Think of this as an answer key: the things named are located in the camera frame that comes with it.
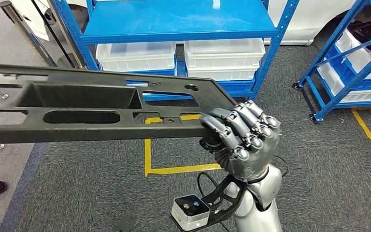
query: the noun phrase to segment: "white car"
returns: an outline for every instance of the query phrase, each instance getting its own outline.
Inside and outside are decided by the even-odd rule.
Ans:
[[[43,20],[32,2],[30,0],[11,0],[11,2],[25,18],[35,35],[49,40]],[[48,12],[47,0],[35,0],[35,2],[43,13]],[[86,0],[67,0],[67,2],[71,6],[87,7]],[[287,0],[270,0],[268,12],[275,25],[279,22],[286,2]],[[354,2],[355,0],[300,0],[282,44],[310,45],[326,23],[349,10]],[[52,20],[50,14],[45,14],[45,16]]]

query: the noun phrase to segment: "metal pole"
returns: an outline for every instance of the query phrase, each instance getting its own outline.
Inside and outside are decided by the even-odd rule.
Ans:
[[[49,55],[47,50],[43,47],[41,42],[33,34],[30,27],[26,24],[23,18],[18,14],[15,7],[10,1],[3,1],[0,3],[0,8],[8,16],[8,18],[18,27],[19,31],[25,36],[29,43],[35,48],[42,59],[50,66],[57,66],[55,61]]]
[[[50,9],[52,10],[53,15],[55,16],[55,19],[57,23],[59,23],[60,30],[62,31],[63,36],[66,39],[66,42],[70,46],[73,56],[77,62],[77,65],[81,69],[86,69],[86,63],[83,57],[80,54],[80,50],[77,48],[76,44],[74,43],[73,38],[69,34],[69,31],[67,30],[67,27],[65,23],[63,22],[62,18],[59,16],[59,11],[57,10],[56,6],[52,2],[53,0],[47,0]]]

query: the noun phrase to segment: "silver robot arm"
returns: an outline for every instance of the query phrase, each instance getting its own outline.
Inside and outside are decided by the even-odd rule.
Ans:
[[[201,200],[195,195],[176,198],[171,215],[177,225],[183,231],[197,231],[234,215],[238,232],[282,231],[275,203],[282,175],[270,164],[281,136],[280,122],[251,100],[231,110],[215,108],[200,122],[213,131],[200,144],[229,175]],[[220,219],[222,212],[212,207],[218,197],[232,203],[232,212]],[[204,216],[195,213],[203,211]]]

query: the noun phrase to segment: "yellow floor marking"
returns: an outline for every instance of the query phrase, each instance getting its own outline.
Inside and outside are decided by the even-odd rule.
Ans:
[[[197,120],[200,115],[184,115],[180,116],[181,120]],[[146,124],[163,122],[159,117],[149,117],[145,120]],[[217,163],[202,164],[193,166],[181,166],[181,167],[170,167],[170,168],[155,168],[151,167],[151,139],[144,140],[144,176],[149,174],[175,174],[175,173],[190,173],[190,172],[201,172],[208,170],[221,169]]]
[[[357,122],[359,123],[359,125],[362,127],[362,129],[364,130],[366,136],[371,140],[371,131],[369,130],[369,128],[366,126],[365,122],[363,121],[363,119],[360,117],[359,113],[357,112],[356,109],[352,109],[352,113],[353,115],[355,116]]]

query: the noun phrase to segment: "shelf upright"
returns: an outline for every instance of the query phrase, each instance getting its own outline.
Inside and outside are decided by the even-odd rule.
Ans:
[[[91,70],[99,66],[89,44],[271,38],[251,91],[239,96],[248,98],[258,95],[299,2],[287,1],[275,27],[269,0],[87,0],[89,22],[82,33],[67,1],[51,1]]]

